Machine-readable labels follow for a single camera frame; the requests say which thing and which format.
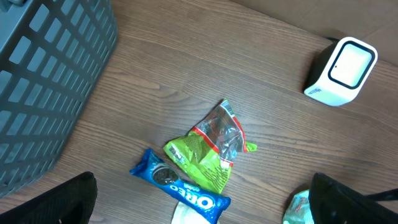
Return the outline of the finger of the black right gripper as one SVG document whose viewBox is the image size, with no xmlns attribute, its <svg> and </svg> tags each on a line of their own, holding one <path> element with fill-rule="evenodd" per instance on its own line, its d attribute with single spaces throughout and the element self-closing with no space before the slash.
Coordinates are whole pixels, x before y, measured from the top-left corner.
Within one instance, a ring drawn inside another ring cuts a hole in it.
<svg viewBox="0 0 398 224">
<path fill-rule="evenodd" d="M 377 201 L 397 201 L 398 200 L 398 189 L 392 189 L 384 192 L 379 192 L 376 194 L 366 195 L 366 198 Z"/>
</svg>

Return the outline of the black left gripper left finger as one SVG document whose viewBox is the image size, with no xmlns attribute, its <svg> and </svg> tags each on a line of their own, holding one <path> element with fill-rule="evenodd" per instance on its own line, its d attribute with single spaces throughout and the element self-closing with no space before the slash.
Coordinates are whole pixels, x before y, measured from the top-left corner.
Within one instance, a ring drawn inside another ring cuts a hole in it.
<svg viewBox="0 0 398 224">
<path fill-rule="evenodd" d="M 1 224 L 88 223 L 98 188 L 92 172 L 80 175 L 1 214 Z"/>
</svg>

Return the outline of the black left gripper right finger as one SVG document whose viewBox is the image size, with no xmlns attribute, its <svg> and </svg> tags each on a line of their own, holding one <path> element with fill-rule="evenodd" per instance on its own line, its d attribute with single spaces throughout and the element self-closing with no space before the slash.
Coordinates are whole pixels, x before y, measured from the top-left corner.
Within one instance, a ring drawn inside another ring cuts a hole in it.
<svg viewBox="0 0 398 224">
<path fill-rule="evenodd" d="M 308 199 L 315 224 L 397 224 L 396 212 L 319 172 Z"/>
</svg>

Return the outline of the teal snack packet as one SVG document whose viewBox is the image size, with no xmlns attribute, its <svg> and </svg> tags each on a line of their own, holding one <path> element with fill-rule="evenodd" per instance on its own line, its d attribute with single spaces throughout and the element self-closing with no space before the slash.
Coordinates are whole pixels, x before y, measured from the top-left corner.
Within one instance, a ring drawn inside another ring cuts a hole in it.
<svg viewBox="0 0 398 224">
<path fill-rule="evenodd" d="M 294 195 L 289 207 L 285 211 L 282 224 L 314 224 L 308 199 L 309 190 Z"/>
</svg>

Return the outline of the blue Oreo cookie pack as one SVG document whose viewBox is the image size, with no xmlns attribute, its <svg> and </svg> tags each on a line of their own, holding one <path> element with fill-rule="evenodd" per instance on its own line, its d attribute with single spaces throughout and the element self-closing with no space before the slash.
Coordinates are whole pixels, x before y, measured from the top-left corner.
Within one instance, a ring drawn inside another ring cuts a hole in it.
<svg viewBox="0 0 398 224">
<path fill-rule="evenodd" d="M 229 197 L 210 192 L 181 179 L 152 149 L 145 151 L 141 161 L 130 170 L 130 174 L 155 185 L 210 223 L 216 223 L 231 204 Z"/>
</svg>

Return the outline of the beige paper pouch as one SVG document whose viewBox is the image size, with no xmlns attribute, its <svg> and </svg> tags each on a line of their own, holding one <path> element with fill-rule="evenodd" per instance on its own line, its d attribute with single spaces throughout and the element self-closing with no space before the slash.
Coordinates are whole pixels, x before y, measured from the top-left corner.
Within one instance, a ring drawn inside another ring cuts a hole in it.
<svg viewBox="0 0 398 224">
<path fill-rule="evenodd" d="M 171 224 L 210 224 L 210 222 L 193 208 L 178 202 Z"/>
</svg>

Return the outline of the green snack packet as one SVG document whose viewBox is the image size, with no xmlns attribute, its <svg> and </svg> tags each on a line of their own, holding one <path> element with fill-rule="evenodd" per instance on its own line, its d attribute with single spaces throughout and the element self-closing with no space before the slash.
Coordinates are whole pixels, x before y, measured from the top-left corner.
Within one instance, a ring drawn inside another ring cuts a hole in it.
<svg viewBox="0 0 398 224">
<path fill-rule="evenodd" d="M 221 100 L 189 132 L 170 140 L 164 151 L 200 187 L 222 193 L 234 160 L 257 145 L 246 141 L 245 132 L 228 99 Z"/>
</svg>

